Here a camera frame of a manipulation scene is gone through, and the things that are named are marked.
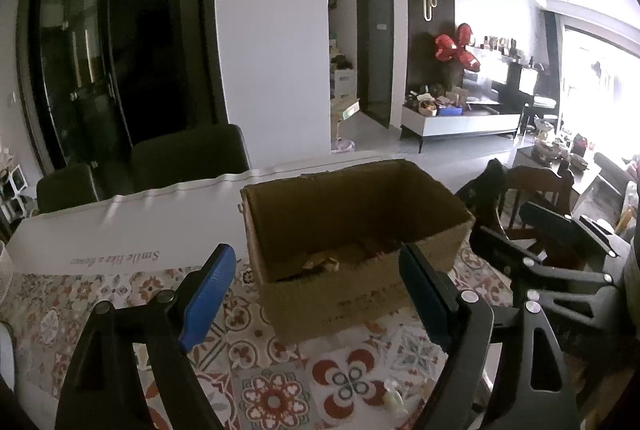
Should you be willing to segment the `small pale sweet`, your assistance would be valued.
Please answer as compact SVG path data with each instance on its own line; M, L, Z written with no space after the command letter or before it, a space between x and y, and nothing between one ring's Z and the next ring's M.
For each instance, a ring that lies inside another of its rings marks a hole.
M387 379L383 382L383 387L383 402L385 407L396 418L407 417L408 410L398 382L393 379Z

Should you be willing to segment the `orange snack bag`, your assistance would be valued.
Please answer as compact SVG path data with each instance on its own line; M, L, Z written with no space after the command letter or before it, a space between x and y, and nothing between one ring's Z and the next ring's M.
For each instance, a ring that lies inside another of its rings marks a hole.
M340 262L334 259L334 257L327 257L323 254L310 257L303 265L304 272L314 274L337 272L339 269Z

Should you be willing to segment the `wooden chair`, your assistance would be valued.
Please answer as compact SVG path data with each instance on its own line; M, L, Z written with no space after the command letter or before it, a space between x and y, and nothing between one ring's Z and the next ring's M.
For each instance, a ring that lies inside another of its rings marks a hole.
M560 164L558 171L525 165L506 171L506 183L498 202L498 219L506 238L536 239L535 228L525 222L522 213L528 203L561 215L570 214L574 182L574 174L566 162Z

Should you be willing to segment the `black garment on chair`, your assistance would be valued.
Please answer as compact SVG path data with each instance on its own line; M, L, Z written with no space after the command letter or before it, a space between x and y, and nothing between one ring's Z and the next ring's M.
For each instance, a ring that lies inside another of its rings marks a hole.
M491 159L485 170L463 185L456 196L476 218L487 227L499 224L498 201L506 190L506 168L498 159Z

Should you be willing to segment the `patterned tile table mat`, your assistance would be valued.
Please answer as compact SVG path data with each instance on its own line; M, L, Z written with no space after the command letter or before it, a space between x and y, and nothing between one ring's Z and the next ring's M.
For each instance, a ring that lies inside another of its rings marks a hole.
M18 274L1 306L13 332L21 400L51 427L73 350L100 301L148 302L186 271L98 275ZM413 309L299 343L282 343L258 298L247 260L205 341L189 360L227 429L407 429L446 363ZM383 382L400 385L408 416L384 405Z

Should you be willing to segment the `brown cardboard box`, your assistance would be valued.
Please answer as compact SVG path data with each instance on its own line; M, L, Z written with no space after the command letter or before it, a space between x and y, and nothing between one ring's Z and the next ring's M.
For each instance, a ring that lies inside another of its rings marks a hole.
M284 344L407 306L400 249L414 243L447 272L475 222L441 182L402 159L248 185L241 200L259 301ZM304 272L319 254L340 269Z

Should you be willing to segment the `dark dining chair right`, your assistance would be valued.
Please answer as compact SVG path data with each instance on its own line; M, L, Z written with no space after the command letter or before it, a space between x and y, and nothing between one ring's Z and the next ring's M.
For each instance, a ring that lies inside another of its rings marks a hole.
M131 156L135 191L250 169L242 131L234 124L204 125L150 139L134 146Z

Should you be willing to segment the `dark dining chair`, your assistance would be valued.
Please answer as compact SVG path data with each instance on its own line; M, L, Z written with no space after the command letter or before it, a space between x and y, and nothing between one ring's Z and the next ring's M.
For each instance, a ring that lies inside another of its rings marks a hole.
M134 146L131 156L135 191L250 169L242 131L234 124L204 125L150 139Z
M103 199L102 191L87 163L72 164L43 176L37 183L36 192L40 213L66 210Z

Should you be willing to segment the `dark dining chair left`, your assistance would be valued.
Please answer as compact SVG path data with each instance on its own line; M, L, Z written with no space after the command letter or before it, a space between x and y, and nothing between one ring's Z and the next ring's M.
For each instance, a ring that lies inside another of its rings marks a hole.
M102 191L87 163L72 164L43 176L37 183L36 192L40 213L66 210L103 199Z

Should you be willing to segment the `white tv cabinet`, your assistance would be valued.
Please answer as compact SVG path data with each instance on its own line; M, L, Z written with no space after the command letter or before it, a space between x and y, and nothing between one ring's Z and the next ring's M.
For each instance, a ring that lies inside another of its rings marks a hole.
M488 104L469 104L461 115L427 117L410 108L402 108L401 133L418 138L418 153L426 141L439 141L447 137L473 137L516 134L521 123L521 112L503 113Z

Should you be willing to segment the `white plastic basket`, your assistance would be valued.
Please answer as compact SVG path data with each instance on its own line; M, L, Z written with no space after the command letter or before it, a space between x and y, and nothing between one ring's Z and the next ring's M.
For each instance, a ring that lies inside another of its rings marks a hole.
M11 287L13 277L13 262L6 249L6 244L0 242L0 303L4 301Z

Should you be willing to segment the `white storage box in hallway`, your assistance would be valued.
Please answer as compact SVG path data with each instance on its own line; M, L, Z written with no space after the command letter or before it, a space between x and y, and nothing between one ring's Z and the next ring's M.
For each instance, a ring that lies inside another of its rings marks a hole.
M334 98L357 94L357 75L354 69L336 69L331 73Z

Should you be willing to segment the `red balloon flower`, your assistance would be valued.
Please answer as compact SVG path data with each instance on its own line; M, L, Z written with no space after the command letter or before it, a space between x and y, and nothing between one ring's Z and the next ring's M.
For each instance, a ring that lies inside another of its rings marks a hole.
M435 57L438 61L457 60L464 70L480 71L480 60L466 48L471 44L473 31L467 23L458 26L456 34L451 38L448 34L439 34L435 38Z

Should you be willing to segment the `dark glass sliding door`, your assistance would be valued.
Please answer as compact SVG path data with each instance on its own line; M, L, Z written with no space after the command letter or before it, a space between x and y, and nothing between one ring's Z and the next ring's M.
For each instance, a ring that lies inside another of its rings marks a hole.
M43 173L228 120L215 0L19 0L16 36Z

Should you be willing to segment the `dark hallway door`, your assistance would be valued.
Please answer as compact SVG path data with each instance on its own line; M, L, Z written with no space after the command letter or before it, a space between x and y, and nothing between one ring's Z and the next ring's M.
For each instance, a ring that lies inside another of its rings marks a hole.
M357 90L361 110L390 126L394 77L394 0L356 0Z

